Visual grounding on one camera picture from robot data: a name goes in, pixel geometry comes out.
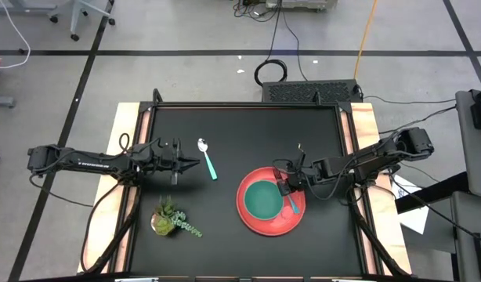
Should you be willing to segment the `black aluminium table frame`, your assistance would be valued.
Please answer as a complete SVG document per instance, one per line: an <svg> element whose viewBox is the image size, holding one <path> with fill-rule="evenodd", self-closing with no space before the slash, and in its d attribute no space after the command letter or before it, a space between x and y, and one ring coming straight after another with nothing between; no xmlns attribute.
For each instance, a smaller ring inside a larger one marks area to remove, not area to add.
<svg viewBox="0 0 481 282"><path fill-rule="evenodd" d="M336 200L308 195L302 221L279 237L253 232L237 212L237 188L249 172L270 166L275 158L294 157L298 143L318 157L342 155L345 125L345 114L336 106L120 103L109 153L119 152L118 138L128 133L132 142L178 138L186 155L200 157L197 140L205 138L218 178L211 179L205 163L184 172L177 185L166 172L147 177L135 222L109 269L133 276L211 279L356 277L382 269L351 210ZM202 238L181 229L167 237L154 232L154 209L168 195Z"/></svg>

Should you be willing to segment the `white paper sheet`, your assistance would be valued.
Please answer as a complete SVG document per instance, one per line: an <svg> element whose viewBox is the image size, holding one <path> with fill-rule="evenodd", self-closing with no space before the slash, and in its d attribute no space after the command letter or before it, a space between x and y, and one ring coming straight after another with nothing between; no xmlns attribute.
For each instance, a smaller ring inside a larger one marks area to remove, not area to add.
<svg viewBox="0 0 481 282"><path fill-rule="evenodd" d="M421 187L415 186L413 183L405 180L401 176L394 175L393 178L394 181L392 182L392 191L395 194L396 199L408 196L407 191L414 193L421 190ZM425 206L422 206L421 208L415 208L411 211L398 212L400 215L400 223L421 235L425 231L428 213L429 209Z"/></svg>

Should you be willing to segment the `black desk foot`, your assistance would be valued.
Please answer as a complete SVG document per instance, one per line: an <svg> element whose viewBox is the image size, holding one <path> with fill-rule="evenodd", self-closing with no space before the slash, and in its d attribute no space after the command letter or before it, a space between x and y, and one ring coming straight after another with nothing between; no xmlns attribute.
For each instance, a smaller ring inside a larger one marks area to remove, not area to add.
<svg viewBox="0 0 481 282"><path fill-rule="evenodd" d="M448 179L426 188L421 188L415 192L406 192L405 196L395 200L396 210L399 213L404 213L416 208L421 208L425 204L431 204L448 198L453 192L457 191L469 191L467 172L453 175Z"/></svg>

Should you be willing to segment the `grey desk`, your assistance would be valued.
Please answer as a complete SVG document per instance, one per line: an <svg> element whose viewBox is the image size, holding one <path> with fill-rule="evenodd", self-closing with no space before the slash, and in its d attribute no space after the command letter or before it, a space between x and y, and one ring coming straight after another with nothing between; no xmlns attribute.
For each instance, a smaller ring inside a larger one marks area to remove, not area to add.
<svg viewBox="0 0 481 282"><path fill-rule="evenodd" d="M472 94L466 91L456 92L455 98L468 175L468 188L473 194L481 196L481 130L475 128L472 120L471 106L474 104L474 100Z"/></svg>
<svg viewBox="0 0 481 282"><path fill-rule="evenodd" d="M471 233L481 233L481 197L454 192L451 198L453 220ZM456 254L460 282L481 282L474 238L456 228Z"/></svg>

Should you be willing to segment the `white equipment base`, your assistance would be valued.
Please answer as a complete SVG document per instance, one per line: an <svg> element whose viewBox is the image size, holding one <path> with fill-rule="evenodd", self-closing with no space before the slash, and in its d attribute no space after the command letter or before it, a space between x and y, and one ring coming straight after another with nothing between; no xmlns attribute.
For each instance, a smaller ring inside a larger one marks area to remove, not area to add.
<svg viewBox="0 0 481 282"><path fill-rule="evenodd" d="M322 11L332 9L338 0L263 0L266 8L281 7L283 9L313 9Z"/></svg>

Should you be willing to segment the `teal-handled metal fork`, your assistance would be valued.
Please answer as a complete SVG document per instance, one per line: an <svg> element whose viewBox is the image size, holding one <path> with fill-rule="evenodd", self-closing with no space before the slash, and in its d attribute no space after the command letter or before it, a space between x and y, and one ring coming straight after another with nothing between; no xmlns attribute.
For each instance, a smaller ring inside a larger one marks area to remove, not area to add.
<svg viewBox="0 0 481 282"><path fill-rule="evenodd" d="M278 186L278 180L279 180L279 179L283 179L283 177L282 177L280 171L279 171L277 168L273 168L273 174L274 174L275 179L276 179L276 182L277 182L277 188L278 188L278 190L279 190L279 192L280 192L280 188L281 188L281 187ZM299 214L299 213L300 213L300 210L299 210L297 204L293 201L291 195L289 194L289 195L283 196L283 197L286 197L286 198L289 200L293 212L294 212L295 214Z"/></svg>

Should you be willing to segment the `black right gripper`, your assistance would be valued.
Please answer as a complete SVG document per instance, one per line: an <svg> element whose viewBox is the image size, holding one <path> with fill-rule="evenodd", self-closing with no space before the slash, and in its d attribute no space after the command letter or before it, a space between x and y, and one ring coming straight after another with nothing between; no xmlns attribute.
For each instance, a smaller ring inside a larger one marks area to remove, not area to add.
<svg viewBox="0 0 481 282"><path fill-rule="evenodd" d="M278 180L278 186L280 188L280 194L287 196L292 193L289 186L314 186L316 184L314 175L305 172L305 169L312 170L312 167L305 167L304 162L306 158L306 152L298 150L298 157L294 160L289 160L286 167L287 181L285 179Z"/></svg>

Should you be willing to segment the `teal-handled metal spoon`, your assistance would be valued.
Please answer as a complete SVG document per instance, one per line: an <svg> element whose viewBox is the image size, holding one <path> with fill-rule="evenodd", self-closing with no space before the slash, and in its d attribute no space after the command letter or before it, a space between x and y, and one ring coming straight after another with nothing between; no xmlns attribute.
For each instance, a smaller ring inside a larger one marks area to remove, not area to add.
<svg viewBox="0 0 481 282"><path fill-rule="evenodd" d="M204 154L204 158L206 160L206 164L208 166L208 170L210 172L211 178L213 180L217 180L218 176L215 171L214 165L212 164L212 161L210 157L208 156L208 144L205 139L199 138L197 141L197 147L199 151L201 151Z"/></svg>

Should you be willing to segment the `orange-red round plate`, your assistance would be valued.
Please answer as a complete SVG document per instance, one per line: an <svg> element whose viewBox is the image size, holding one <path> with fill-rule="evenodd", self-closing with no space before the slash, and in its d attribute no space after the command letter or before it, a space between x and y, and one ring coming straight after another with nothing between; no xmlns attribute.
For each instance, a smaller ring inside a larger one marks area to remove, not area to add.
<svg viewBox="0 0 481 282"><path fill-rule="evenodd" d="M303 191L296 191L294 193L291 193L293 201L297 204L300 210L299 214L295 214L293 212L289 200L281 195L284 200L284 207L282 208L280 214L274 219L266 221L259 220L249 215L247 210L245 209L244 193L252 183L263 180L277 184L272 167L257 168L248 173L240 182L236 195L238 215L240 216L242 222L246 225L247 228L264 236L276 237L291 232L300 223L303 215L305 214L305 193Z"/></svg>

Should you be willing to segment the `artificial succulent plant in pot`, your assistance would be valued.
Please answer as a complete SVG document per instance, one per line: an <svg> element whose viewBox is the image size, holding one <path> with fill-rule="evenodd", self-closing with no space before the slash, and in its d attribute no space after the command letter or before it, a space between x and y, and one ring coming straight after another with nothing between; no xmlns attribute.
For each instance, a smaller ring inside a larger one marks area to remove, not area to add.
<svg viewBox="0 0 481 282"><path fill-rule="evenodd" d="M163 237L170 236L176 229L185 230L195 237L203 237L201 231L187 222L186 213L177 208L170 195L159 198L150 225L157 235Z"/></svg>

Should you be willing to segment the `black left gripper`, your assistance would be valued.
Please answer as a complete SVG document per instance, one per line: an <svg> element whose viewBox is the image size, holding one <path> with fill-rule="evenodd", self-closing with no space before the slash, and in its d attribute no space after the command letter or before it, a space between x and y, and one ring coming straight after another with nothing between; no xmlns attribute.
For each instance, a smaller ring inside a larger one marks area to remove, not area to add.
<svg viewBox="0 0 481 282"><path fill-rule="evenodd" d="M200 164L200 159L195 158L195 157L181 157L181 164L180 164L180 156L181 156L181 140L180 139L173 139L171 143L164 143L162 144L161 142L157 143L157 146L160 150L162 150L165 147L169 147L172 149L172 156L173 156L173 161L172 161L172 169L171 170L160 170L158 166L159 162L159 157L161 154L158 154L157 156L157 163L156 163L156 169L159 172L163 171L170 171L171 172L171 184L172 185L177 185L178 184L178 174L180 173L180 168L181 169L189 169L192 168L195 165Z"/></svg>

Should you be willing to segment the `black perforated computer case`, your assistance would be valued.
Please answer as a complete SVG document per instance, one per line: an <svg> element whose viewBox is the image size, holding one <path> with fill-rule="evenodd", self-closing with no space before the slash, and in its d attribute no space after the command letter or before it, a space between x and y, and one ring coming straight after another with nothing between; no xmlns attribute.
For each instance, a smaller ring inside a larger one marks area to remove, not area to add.
<svg viewBox="0 0 481 282"><path fill-rule="evenodd" d="M354 79L323 81L277 81L262 85L262 100L273 103L361 103L363 93Z"/></svg>

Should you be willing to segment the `grey office chair base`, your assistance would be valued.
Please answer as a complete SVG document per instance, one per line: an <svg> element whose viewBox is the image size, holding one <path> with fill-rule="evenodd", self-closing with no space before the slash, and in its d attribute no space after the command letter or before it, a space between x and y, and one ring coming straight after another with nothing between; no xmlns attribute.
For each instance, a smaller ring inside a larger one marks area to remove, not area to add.
<svg viewBox="0 0 481 282"><path fill-rule="evenodd" d="M58 16L67 11L71 11L71 24L70 24L70 38L77 42L79 40L79 36L76 33L78 21L80 15L88 16L89 10L92 13L98 13L107 18L108 24L114 26L116 24L116 20L111 16L111 13L107 12L105 9L101 9L100 7L92 4L93 0L67 0L62 5L58 5L53 10L47 13L49 20L56 24L59 20Z"/></svg>

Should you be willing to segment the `teal ceramic bowl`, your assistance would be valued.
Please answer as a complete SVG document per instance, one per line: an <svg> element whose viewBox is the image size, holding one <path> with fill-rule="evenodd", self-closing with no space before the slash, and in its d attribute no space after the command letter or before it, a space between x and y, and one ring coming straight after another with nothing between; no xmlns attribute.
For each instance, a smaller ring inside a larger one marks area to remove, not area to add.
<svg viewBox="0 0 481 282"><path fill-rule="evenodd" d="M246 189L244 206L253 218L266 221L280 214L284 200L275 183L263 180L252 183Z"/></svg>

